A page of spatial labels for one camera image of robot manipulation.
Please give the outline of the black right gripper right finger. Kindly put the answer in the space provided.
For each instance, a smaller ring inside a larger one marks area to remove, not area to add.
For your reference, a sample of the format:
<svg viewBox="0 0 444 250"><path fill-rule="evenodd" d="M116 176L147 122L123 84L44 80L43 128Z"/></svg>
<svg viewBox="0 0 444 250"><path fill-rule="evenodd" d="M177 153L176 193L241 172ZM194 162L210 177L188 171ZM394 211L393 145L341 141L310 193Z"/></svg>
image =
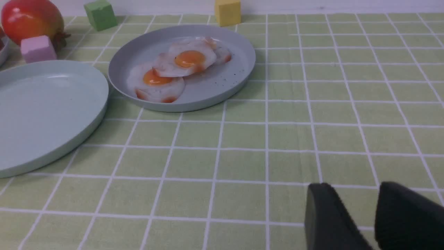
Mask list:
<svg viewBox="0 0 444 250"><path fill-rule="evenodd" d="M382 182L374 230L382 250L442 250L444 209L399 183Z"/></svg>

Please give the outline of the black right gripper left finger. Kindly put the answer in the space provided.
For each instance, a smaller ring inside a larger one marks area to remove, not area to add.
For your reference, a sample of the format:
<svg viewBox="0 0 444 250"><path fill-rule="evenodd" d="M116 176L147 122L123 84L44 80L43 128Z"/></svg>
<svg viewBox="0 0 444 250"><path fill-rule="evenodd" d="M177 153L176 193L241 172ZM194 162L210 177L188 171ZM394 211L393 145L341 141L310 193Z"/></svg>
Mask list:
<svg viewBox="0 0 444 250"><path fill-rule="evenodd" d="M308 250L373 249L328 183L309 184L304 225Z"/></svg>

